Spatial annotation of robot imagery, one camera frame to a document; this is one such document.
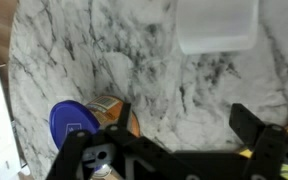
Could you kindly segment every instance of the blue plastic lid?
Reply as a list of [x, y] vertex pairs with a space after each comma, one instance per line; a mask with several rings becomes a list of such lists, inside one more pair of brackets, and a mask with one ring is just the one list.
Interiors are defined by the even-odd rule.
[[82, 104], [63, 101], [56, 104], [50, 114], [50, 129], [58, 149], [62, 147], [67, 134], [75, 130], [88, 130], [95, 134], [100, 124], [95, 116]]

